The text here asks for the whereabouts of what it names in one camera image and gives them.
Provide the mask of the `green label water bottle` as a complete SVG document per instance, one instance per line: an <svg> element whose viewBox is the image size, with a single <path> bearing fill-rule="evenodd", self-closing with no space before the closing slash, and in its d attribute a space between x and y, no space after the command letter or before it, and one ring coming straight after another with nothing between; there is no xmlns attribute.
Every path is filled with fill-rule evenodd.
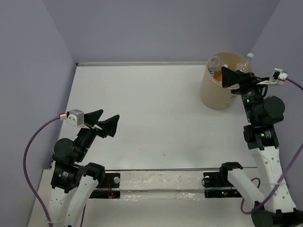
<svg viewBox="0 0 303 227"><path fill-rule="evenodd" d="M223 60L221 59L221 57L213 55L208 59L207 66L209 70L219 71L223 66Z"/></svg>

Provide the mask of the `clear crushed bottle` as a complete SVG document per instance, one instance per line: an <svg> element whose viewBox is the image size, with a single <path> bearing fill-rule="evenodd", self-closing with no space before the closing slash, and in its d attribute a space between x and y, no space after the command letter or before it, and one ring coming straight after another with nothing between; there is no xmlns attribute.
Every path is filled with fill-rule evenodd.
<svg viewBox="0 0 303 227"><path fill-rule="evenodd" d="M247 56L242 61L237 63L236 70L241 71L243 73L252 72L251 63L253 58L254 58L254 54L248 53Z"/></svg>

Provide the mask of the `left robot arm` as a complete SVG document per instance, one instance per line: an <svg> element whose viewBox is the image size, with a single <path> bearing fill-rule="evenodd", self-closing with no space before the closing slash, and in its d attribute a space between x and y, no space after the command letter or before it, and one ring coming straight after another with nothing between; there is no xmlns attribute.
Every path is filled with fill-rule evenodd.
<svg viewBox="0 0 303 227"><path fill-rule="evenodd" d="M74 109L59 115L59 120L79 128L79 132L74 140L62 138L54 146L48 206L49 224L53 227L76 226L91 194L102 184L106 184L109 196L114 195L104 166L92 162L81 165L96 137L116 134L120 116L101 121L102 114L102 109L90 113Z"/></svg>

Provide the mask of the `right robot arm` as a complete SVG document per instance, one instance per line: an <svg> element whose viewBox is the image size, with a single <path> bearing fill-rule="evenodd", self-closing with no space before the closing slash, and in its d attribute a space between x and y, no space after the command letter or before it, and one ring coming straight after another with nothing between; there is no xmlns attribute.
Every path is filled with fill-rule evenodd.
<svg viewBox="0 0 303 227"><path fill-rule="evenodd" d="M252 72L233 71L222 67L222 87L238 85L231 93L240 95L247 120L244 139L258 169L259 186L244 173L237 162L223 163L218 173L222 185L232 184L242 201L251 206L250 215L256 227L298 227L303 223L303 212L295 205L285 175L302 151L299 148L286 169L279 159L279 141L274 125L284 119L285 104L277 96L267 96L269 85L282 85L288 74L276 69L273 76L260 78Z"/></svg>

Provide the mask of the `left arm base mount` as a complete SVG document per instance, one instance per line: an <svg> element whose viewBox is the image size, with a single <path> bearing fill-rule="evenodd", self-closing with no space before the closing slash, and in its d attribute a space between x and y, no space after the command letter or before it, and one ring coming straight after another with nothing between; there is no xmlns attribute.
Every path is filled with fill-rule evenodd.
<svg viewBox="0 0 303 227"><path fill-rule="evenodd" d="M103 183L92 192L90 199L119 199L120 198L120 172L106 172Z"/></svg>

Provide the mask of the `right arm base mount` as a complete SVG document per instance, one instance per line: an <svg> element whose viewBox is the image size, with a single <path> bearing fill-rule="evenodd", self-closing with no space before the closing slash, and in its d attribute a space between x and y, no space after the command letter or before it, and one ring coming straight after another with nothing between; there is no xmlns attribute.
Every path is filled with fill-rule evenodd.
<svg viewBox="0 0 303 227"><path fill-rule="evenodd" d="M207 199L224 199L224 198L241 198L241 194L228 181L220 179L219 172L203 172L201 181L204 186L205 198Z"/></svg>

